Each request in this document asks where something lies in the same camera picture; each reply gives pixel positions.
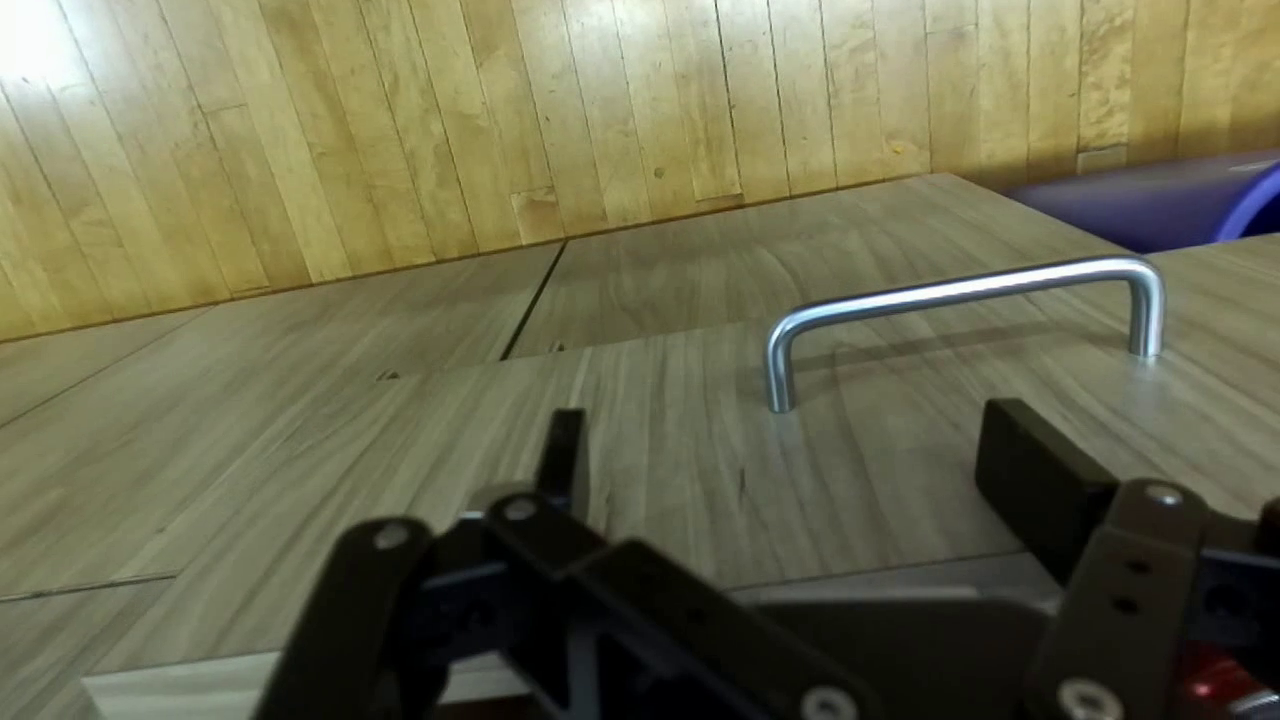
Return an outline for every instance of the purple object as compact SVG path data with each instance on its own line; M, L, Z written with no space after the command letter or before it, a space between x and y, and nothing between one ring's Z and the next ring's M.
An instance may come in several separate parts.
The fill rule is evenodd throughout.
M1280 151L1073 178L1017 199L1135 253L1280 234Z

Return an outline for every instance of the screw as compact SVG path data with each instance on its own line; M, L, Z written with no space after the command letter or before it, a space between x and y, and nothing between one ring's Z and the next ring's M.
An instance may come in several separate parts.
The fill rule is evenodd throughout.
M407 545L407 536L410 536L407 523L383 523L383 530L372 536L372 548L391 553L391 548Z
M1063 680L1054 687L1054 706L1069 712L1069 720L1123 720L1118 695L1085 678Z
M537 518L537 500L527 500L527 497L515 497L515 500L504 507L504 521L510 521L510 523L524 523L527 518Z
M1163 507L1183 507L1188 497L1171 484L1146 484L1146 500L1163 503Z
M857 706L845 687L820 683L799 699L805 720L857 720Z

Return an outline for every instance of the silver metal bar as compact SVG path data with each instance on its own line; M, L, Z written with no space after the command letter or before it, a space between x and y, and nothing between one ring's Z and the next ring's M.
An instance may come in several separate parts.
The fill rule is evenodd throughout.
M847 324L865 318L891 318L891 313L917 313L917 310L941 310L941 303L971 303L971 302L992 302L992 296L1017 296L1017 294L1045 294L1045 290L1063 290L1063 286L1102 286L1102 280L1123 280L1133 296L1133 318L1129 318L1129 350L1144 364L1158 359L1158 329L1163 329L1163 286L1158 272L1135 255L1097 255L1097 259L1076 259L1076 265L1039 265L1039 268L1018 268L1018 272L995 272L995 278L963 278L963 280L945 280L945 286L917 286L917 290L891 290L891 294L870 294L870 296L837 296L837 302L817 302L782 322L770 324L767 331L767 409L792 414L794 391L792 391L792 344L805 331L827 329L827 324Z

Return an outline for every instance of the red component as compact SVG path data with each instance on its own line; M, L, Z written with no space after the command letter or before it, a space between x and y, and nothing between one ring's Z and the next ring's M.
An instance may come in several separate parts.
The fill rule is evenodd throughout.
M1235 657L1219 652L1219 649L1190 649L1183 657L1183 674L1179 674L1179 691L1190 699L1208 699L1208 706L1235 706L1251 691L1263 691L1263 683L1256 683Z

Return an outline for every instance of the vertical wood plank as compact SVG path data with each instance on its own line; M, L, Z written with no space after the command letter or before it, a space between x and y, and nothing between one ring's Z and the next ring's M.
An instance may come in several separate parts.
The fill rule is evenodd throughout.
M681 107L665 7L631 0L617 0L610 7L649 166L650 209L656 216L687 216L697 214L697 138Z
M386 235L391 268L422 265L435 253L427 246L414 181L356 3L360 0L317 0L313 18L360 157L360 189Z
M1133 140L1133 0L1081 3L1081 151Z
M250 117L250 128L262 144L262 161L271 167L271 181L281 189L281 204L289 214L289 225L295 234L300 255L308 265L313 280L334 280L352 278L352 259L338 235L338 225L332 216L332 204L323 198L323 181L317 161L308 157L308 140L295 117L295 105L289 101L289 81L277 60L267 24L259 18L255 0L215 0L215 20L222 38L233 38L233 67L245 84L245 107Z
M410 3L414 38L427 56L430 88L449 128L461 189L472 209L476 249L509 249L519 234L515 199L484 117L476 56L455 0Z
M16 278L16 265L13 265L13 246L3 249L0 246L0 331L3 337L23 337L23 331L37 331L37 322L30 322L30 296L19 294L19 286L13 286Z
M837 157L820 0L770 0L770 48L792 194L830 189Z
M220 259L208 249L208 227L200 227L186 181L173 161L185 138L191 138L186 107L176 107L173 98L152 88L135 67L115 3L59 0L59 7L135 181L135 194L106 189L111 216L121 221L126 214L126 225L135 227L121 240L133 253L166 249L173 265L165 265L165 272L173 272L173 286L186 290L185 303L220 302Z
M823 0L823 41L837 181L865 183L880 178L884 149L875 0Z
M1076 174L1081 149L1081 0L1033 3L1029 181Z
M166 24L154 0L115 0L115 33L133 56L133 73L145 81L152 105L159 105L159 138L166 140L166 166L186 189L191 234L203 240L215 286L228 296L262 294L267 278L255 255L250 234L240 216L236 194L212 149L203 113L191 105L191 84L173 48Z
M610 0L563 0L563 12L609 221L650 221L656 214L649 204L644 149L637 132L631 84L621 54Z
M929 67L921 0L875 0L884 178L924 174L929 161Z
M19 122L23 144L43 174L51 204L77 240L87 278L106 303L106 318L145 313L147 302L135 290L133 259L115 235L111 214L104 209L91 174L77 140L67 138L55 98L40 84L6 84L6 105Z
M1235 60L1231 84L1231 151L1275 151L1280 149L1280 3L1249 0L1235 12L1241 48L1269 48L1242 54Z
M410 0L360 3L435 255L476 253Z
M699 209L738 204L742 183L737 167L737 138L728 117L717 0L665 0L665 20L670 38L681 107L697 138L691 183Z
M6 204L3 216L19 227L13 246L19 255L30 255L23 290L40 294L40 322L104 322L111 310L104 303L97 278L55 209L55 198L6 105L6 88L0 94L0 178Z
M332 0L317 0L317 7L308 0L259 0L259 7L352 272L391 268L395 255L364 183L360 149L342 117L342 94L317 24Z
M539 138L539 107L530 101L530 73L519 48L510 0L461 3L478 81L478 113L495 128L495 151L510 189L519 240L563 235L559 189L546 144Z
M1179 107L1179 157L1228 151L1231 124L1231 18L1214 0L1188 0L1188 65Z
M185 272L185 255L173 246L165 246L152 221L152 209L140 198L140 181L126 166L126 151L121 149L121 138L97 88L91 84L59 88L55 105L121 234L133 272L147 296L145 310L191 303L196 296Z
M981 0L981 174L992 189L1012 189L1029 166L1029 65L1033 65L1033 3Z
M281 183L259 149L236 60L222 45L215 0L159 0L165 28L185 65L185 81L212 132L228 194L250 234L250 249L271 290L308 286L303 246L295 240Z
M1133 0L1133 149L1135 166L1171 161L1188 73L1188 0Z
M770 60L767 0L718 0L718 45L728 67L737 166L742 199L788 198L788 149Z
M539 144L552 161L563 234L605 227L605 194L588 138L588 107L570 65L559 0L515 0Z
M981 67L982 67L982 3L929 0L929 151L933 167L975 174L982 117Z

